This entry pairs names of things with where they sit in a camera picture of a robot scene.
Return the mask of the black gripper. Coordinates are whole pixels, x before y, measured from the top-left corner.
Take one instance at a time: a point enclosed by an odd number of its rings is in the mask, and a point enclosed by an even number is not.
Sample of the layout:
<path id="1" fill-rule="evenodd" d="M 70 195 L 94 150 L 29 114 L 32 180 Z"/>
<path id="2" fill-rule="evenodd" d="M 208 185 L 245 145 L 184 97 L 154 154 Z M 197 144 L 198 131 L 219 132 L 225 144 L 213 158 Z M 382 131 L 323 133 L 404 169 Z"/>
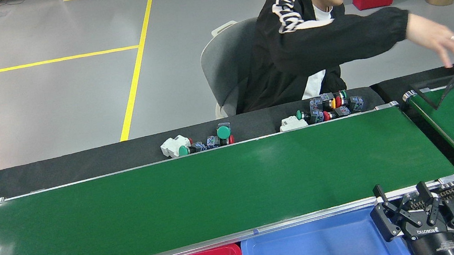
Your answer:
<path id="1" fill-rule="evenodd" d="M 450 200 L 432 193 L 422 181 L 416 189 L 418 199 L 423 203 L 423 217 L 410 209 L 413 198 L 408 194 L 403 195 L 399 203 L 394 203 L 387 199 L 380 185 L 375 185 L 373 223 L 385 241 L 392 241 L 403 233 L 412 255 L 454 255 L 454 212 Z"/>

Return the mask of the person's right hand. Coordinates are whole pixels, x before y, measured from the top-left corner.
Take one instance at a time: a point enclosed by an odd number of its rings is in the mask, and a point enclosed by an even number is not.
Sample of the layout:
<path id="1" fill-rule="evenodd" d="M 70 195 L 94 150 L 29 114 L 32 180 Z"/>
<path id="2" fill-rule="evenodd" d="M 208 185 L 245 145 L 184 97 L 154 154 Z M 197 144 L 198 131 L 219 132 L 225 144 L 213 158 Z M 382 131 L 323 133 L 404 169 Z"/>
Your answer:
<path id="1" fill-rule="evenodd" d="M 436 52 L 445 68 L 452 67 L 449 53 L 454 55 L 454 33 L 448 27 L 410 14 L 406 37 L 413 43 Z"/>

